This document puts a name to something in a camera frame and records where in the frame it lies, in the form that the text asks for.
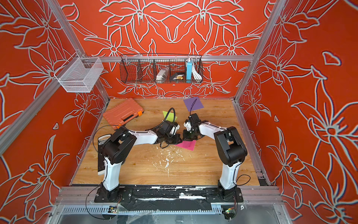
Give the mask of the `purple square paper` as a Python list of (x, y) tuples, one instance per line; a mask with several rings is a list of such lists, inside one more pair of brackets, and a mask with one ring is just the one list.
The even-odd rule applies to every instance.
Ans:
[(187, 107), (187, 110), (189, 112), (193, 112), (195, 110), (199, 110), (204, 108), (204, 105), (202, 104), (201, 100), (199, 99), (199, 97), (194, 97), (194, 98), (188, 98), (183, 100), (185, 106)]

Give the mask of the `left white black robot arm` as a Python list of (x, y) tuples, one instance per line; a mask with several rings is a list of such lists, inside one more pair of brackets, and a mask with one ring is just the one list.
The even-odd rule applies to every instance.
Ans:
[(103, 156), (104, 179), (95, 197), (96, 203), (114, 202), (119, 198), (119, 174), (123, 162), (136, 145), (161, 144), (177, 145), (182, 142), (176, 128), (173, 131), (136, 132), (124, 127), (117, 129), (99, 148)]

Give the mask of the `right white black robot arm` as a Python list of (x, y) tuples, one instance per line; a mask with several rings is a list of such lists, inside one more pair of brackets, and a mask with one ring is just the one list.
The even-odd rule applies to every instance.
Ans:
[(223, 200), (237, 199), (238, 170), (248, 155), (247, 148), (235, 127), (220, 127), (208, 121), (198, 123), (186, 120), (183, 137), (185, 141), (196, 141), (202, 137), (215, 140), (218, 156), (223, 164), (218, 181), (218, 196)]

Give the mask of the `magenta square paper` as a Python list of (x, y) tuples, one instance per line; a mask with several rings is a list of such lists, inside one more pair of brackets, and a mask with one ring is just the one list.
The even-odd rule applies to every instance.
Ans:
[(183, 141), (177, 144), (177, 147), (184, 148), (190, 151), (193, 151), (196, 145), (196, 141)]

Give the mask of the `lime green square paper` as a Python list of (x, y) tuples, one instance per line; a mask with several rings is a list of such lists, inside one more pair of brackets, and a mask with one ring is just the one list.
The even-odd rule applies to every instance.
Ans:
[(169, 121), (169, 122), (175, 122), (176, 119), (178, 118), (177, 116), (174, 115), (174, 110), (170, 110), (170, 111), (162, 111), (163, 112), (163, 116), (164, 119)]

